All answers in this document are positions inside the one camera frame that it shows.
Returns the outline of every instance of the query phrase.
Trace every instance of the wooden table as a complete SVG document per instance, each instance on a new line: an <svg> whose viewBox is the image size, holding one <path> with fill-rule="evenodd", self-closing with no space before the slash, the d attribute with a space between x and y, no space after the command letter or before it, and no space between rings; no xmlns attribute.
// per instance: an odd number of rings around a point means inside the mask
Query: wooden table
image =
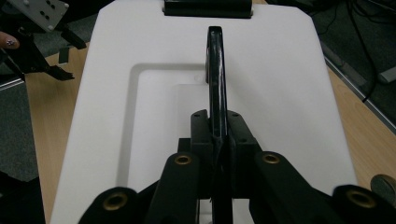
<svg viewBox="0 0 396 224"><path fill-rule="evenodd" d="M70 62L63 69L74 73L74 80L62 82L46 74L26 76L38 172L48 223L87 51L70 50ZM58 55L48 57L50 64L56 64L57 61ZM371 178L377 174L396 177L396 135L333 71L329 70L329 75L359 185L368 189Z"/></svg>

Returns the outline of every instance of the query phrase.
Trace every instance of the black cable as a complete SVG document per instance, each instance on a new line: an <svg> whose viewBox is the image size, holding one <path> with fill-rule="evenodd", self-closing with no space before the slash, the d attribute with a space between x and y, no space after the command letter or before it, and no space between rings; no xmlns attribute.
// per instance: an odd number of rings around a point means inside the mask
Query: black cable
<svg viewBox="0 0 396 224"><path fill-rule="evenodd" d="M367 101L367 99L370 98L370 96L372 95L372 93L373 93L373 91L375 89L375 86L377 84L377 74L378 74L378 72L377 72L375 63L373 61L373 58L370 56L370 53L367 50L366 45L364 44L363 38L361 37L361 32L359 31L358 25L355 22L355 19L353 18L353 4L354 4L354 1L356 1L356 0L346 0L347 12L348 12L350 20L352 21L352 24L353 24L353 27L355 29L355 32L358 35L359 41L361 42L361 47L363 48L364 55L366 56L367 61L369 62L370 66L372 67L373 77L374 77L372 86L370 87L370 89L368 90L366 96L362 100L362 102L365 103Z"/></svg>
<svg viewBox="0 0 396 224"><path fill-rule="evenodd" d="M326 26L326 30L324 32L318 33L318 35L324 35L329 31L330 26L334 23L335 19L337 18L337 9L338 9L339 5L340 5L340 2L337 2L337 5L335 6L335 10L334 10L334 16L332 17L332 20L330 21L330 23Z"/></svg>
<svg viewBox="0 0 396 224"><path fill-rule="evenodd" d="M375 21L372 18L378 18L378 17L384 17L381 16L381 14L384 14L386 12L386 9L383 9L375 14L370 15L361 5L358 4L358 2L355 2L353 6L353 10L360 16L367 18L367 20L374 22L374 23L379 23L379 24L390 24L394 25L396 22L389 22L389 21Z"/></svg>
<svg viewBox="0 0 396 224"><path fill-rule="evenodd" d="M394 8L392 8L392 7L390 7L390 6L387 6L387 5L385 5L385 4L379 3L379 2L374 1L374 0L367 0L367 1L369 1L369 2L371 2L371 3L373 3L373 4L375 4L375 5L378 5L378 6L384 8L384 9L386 9L386 10L389 10L389 11L392 12L392 13L396 13L396 9L394 9Z"/></svg>
<svg viewBox="0 0 396 224"><path fill-rule="evenodd" d="M394 3L394 0L388 0L388 1L381 0L381 1L379 1L379 2L386 3L386 4L392 4L392 3Z"/></svg>

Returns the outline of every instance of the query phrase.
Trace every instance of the hand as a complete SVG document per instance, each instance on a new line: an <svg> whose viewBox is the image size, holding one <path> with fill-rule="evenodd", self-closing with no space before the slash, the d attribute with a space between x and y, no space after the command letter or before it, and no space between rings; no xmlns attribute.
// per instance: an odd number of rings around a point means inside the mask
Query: hand
<svg viewBox="0 0 396 224"><path fill-rule="evenodd" d="M12 35L0 31L0 49L17 49L20 42Z"/></svg>

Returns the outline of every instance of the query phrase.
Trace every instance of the white plastic board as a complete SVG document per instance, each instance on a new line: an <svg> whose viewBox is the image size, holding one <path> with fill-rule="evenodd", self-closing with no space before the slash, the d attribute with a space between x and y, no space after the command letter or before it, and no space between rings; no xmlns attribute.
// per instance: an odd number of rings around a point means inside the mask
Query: white plastic board
<svg viewBox="0 0 396 224"><path fill-rule="evenodd" d="M178 138L190 136L190 115L208 108L213 25L223 30L228 108L262 149L283 154L326 193L356 184L315 27L303 12L255 5L251 20L165 17L161 2L119 1L102 9L93 31L51 223L77 223L104 190L139 191L160 177ZM250 222L246 201L234 218Z"/></svg>

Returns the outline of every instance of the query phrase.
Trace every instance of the gray carpet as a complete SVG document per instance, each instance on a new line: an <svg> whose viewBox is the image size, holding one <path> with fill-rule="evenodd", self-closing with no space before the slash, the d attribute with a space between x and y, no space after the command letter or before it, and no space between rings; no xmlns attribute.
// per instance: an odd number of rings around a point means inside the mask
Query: gray carpet
<svg viewBox="0 0 396 224"><path fill-rule="evenodd" d="M69 23L70 30L84 41L91 40L97 15ZM44 56L68 46L59 32L35 35L35 43ZM1 74L8 74L4 65ZM0 171L22 181L38 177L35 142L25 84L0 91Z"/></svg>
<svg viewBox="0 0 396 224"><path fill-rule="evenodd" d="M0 171L22 181L38 177L25 84L0 91Z"/></svg>
<svg viewBox="0 0 396 224"><path fill-rule="evenodd" d="M396 8L395 0L387 0ZM346 2L341 1L325 11L312 16L319 33L324 54L344 73L344 75L366 95L377 75L396 66L396 14L377 7L368 0L359 1L370 18L354 12L363 43L369 52L376 71L364 54L361 42L347 13ZM393 124L396 124L396 81L389 84L377 83L370 101Z"/></svg>

